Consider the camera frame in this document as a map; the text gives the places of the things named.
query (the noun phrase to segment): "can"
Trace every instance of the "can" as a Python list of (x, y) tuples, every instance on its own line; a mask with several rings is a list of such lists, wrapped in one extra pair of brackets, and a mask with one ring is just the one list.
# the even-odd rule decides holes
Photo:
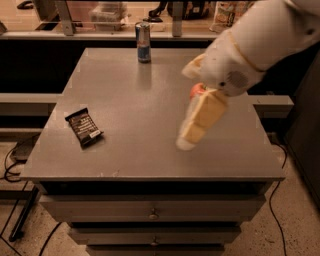
[(151, 61), (150, 24), (148, 22), (138, 22), (135, 29), (138, 60), (142, 63), (148, 63)]

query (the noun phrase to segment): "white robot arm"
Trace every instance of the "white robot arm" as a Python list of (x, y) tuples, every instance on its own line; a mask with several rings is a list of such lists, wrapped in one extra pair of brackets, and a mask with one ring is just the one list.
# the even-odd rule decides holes
[(229, 96), (246, 92), (278, 61), (318, 41), (319, 0), (257, 1), (182, 71), (190, 78), (200, 76), (209, 89), (197, 89), (191, 100), (178, 148), (195, 147), (226, 111)]
[(207, 48), (201, 81), (237, 96), (281, 59), (320, 41), (320, 1), (257, 1)]

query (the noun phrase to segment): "black cable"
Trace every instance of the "black cable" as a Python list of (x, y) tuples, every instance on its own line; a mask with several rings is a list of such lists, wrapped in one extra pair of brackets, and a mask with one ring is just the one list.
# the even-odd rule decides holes
[(12, 247), (2, 236), (0, 236), (0, 239), (5, 242), (16, 254), (18, 254), (19, 256), (22, 256), (16, 249), (14, 249), (14, 247)]
[(59, 223), (54, 227), (54, 229), (51, 231), (50, 235), (48, 236), (47, 240), (44, 242), (44, 244), (43, 244), (43, 246), (42, 246), (42, 248), (41, 248), (41, 251), (40, 251), (40, 253), (39, 253), (39, 256), (42, 256), (42, 253), (43, 253), (44, 249), (46, 248), (49, 240), (51, 239), (52, 235), (56, 232), (56, 230), (60, 227), (61, 224), (62, 224), (62, 223), (59, 222)]
[(20, 146), (22, 146), (23, 144), (25, 144), (26, 142), (28, 142), (29, 140), (33, 140), (34, 138), (40, 136), (40, 133), (39, 134), (36, 134), (36, 135), (33, 135), (32, 137), (30, 138), (27, 138), (25, 139), (24, 141), (20, 142), (20, 143), (17, 143), (17, 145), (15, 147), (13, 147), (12, 149), (9, 150), (9, 152), (6, 154), (5, 158), (4, 158), (4, 176), (0, 178), (0, 180), (2, 179), (5, 179), (6, 181), (10, 182), (10, 183), (15, 183), (15, 182), (20, 182), (21, 180), (20, 179), (9, 179), (10, 177), (13, 177), (13, 176), (19, 176), (20, 173), (14, 173), (14, 172), (10, 172), (10, 170), (16, 166), (16, 165), (19, 165), (19, 164), (25, 164), (25, 161), (16, 161), (15, 163), (13, 163), (12, 165), (10, 165), (9, 167), (7, 167), (7, 160), (8, 160), (8, 157), (9, 155), (16, 149), (18, 149)]
[[(272, 143), (273, 145), (276, 145), (276, 146), (278, 146), (279, 148), (281, 148), (281, 149), (283, 150), (284, 154), (285, 154), (285, 158), (284, 158), (284, 161), (283, 161), (283, 164), (282, 164), (282, 167), (281, 167), (281, 168), (283, 169), (284, 166), (286, 165), (287, 158), (288, 158), (287, 150), (286, 150), (284, 147), (282, 147), (280, 144), (277, 144), (277, 143), (274, 143), (274, 142), (271, 142), (271, 143)], [(271, 211), (271, 213), (272, 213), (272, 215), (273, 215), (273, 218), (276, 220), (277, 225), (278, 225), (278, 227), (279, 227), (279, 229), (280, 229), (280, 233), (281, 233), (281, 237), (282, 237), (282, 244), (283, 244), (283, 252), (284, 252), (284, 255), (287, 256), (286, 240), (285, 240), (285, 238), (284, 238), (284, 233), (283, 233), (282, 227), (281, 227), (281, 225), (280, 225), (280, 222), (279, 222), (279, 220), (277, 219), (277, 217), (276, 217), (276, 215), (275, 215), (275, 213), (274, 213), (274, 211), (273, 211), (272, 204), (271, 204), (272, 197), (273, 197), (273, 195), (275, 194), (275, 192), (277, 191), (277, 189), (279, 188), (279, 186), (280, 186), (280, 181), (278, 182), (277, 186), (275, 187), (275, 189), (274, 189), (274, 190), (272, 191), (272, 193), (271, 193), (271, 196), (270, 196), (270, 199), (269, 199), (269, 208), (270, 208), (270, 211)]]
[[(24, 186), (23, 186), (23, 188), (22, 188), (22, 191), (24, 191), (24, 190), (26, 189), (26, 187), (27, 187), (27, 185), (28, 185), (28, 182), (29, 182), (29, 181), (27, 181), (27, 182), (24, 184)], [(5, 243), (10, 247), (10, 249), (13, 250), (16, 254), (18, 254), (19, 256), (22, 256), (14, 247), (12, 247), (12, 246), (9, 244), (9, 242), (8, 242), (7, 240), (5, 240), (5, 239), (3, 238), (4, 231), (6, 230), (8, 224), (9, 224), (11, 218), (12, 218), (12, 215), (13, 215), (15, 209), (17, 208), (17, 205), (18, 205), (19, 201), (20, 201), (19, 199), (16, 200), (16, 202), (15, 202), (15, 204), (14, 204), (14, 206), (13, 206), (13, 208), (12, 208), (10, 214), (9, 214), (9, 217), (8, 217), (7, 221), (6, 221), (6, 223), (4, 224), (4, 226), (3, 226), (2, 230), (1, 230), (0, 239), (1, 239), (3, 242), (5, 242)]]

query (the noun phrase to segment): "table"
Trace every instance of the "table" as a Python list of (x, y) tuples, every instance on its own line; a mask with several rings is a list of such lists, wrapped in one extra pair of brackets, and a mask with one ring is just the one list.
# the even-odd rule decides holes
[[(21, 174), (90, 255), (221, 255), (284, 179), (246, 94), (188, 152), (175, 146), (203, 49), (88, 48)], [(104, 135), (81, 148), (64, 117), (87, 107)]]

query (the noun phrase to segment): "floor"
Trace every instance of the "floor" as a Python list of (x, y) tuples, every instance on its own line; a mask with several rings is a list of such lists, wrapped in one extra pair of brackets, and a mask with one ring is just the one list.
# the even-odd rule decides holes
[[(0, 177), (3, 176), (4, 158), (15, 142), (6, 137), (0, 137)], [(273, 146), (275, 157), (282, 165), (285, 154), (278, 146)], [(16, 166), (13, 172), (19, 172), (23, 165)], [(282, 227), (288, 256), (315, 256), (319, 255), (320, 244), (320, 212), (315, 206), (299, 172), (296, 170), (294, 161), (289, 156), (284, 166), (286, 179), (280, 184), (272, 199), (272, 207)], [(9, 184), (0, 180), (1, 189), (22, 189), (24, 182)], [(270, 195), (276, 184), (267, 191), (266, 198)], [(0, 230), (13, 208), (14, 201), (0, 201)], [(18, 218), (22, 204), (16, 208), (3, 237), (8, 237)], [(14, 243), (10, 243), (22, 256), (38, 255), (46, 238), (56, 225), (56, 221), (45, 209), (36, 203), (23, 227), (24, 236)], [(258, 214), (250, 222), (241, 225), (242, 233), (232, 244), (226, 245), (224, 256), (282, 256), (284, 255), (281, 233), (273, 218), (268, 202), (260, 209)], [(86, 256), (85, 246), (77, 245), (67, 235), (68, 225), (63, 223), (54, 233), (42, 255), (56, 256)], [(4, 256), (16, 254), (3, 241), (0, 241), (0, 252)]]

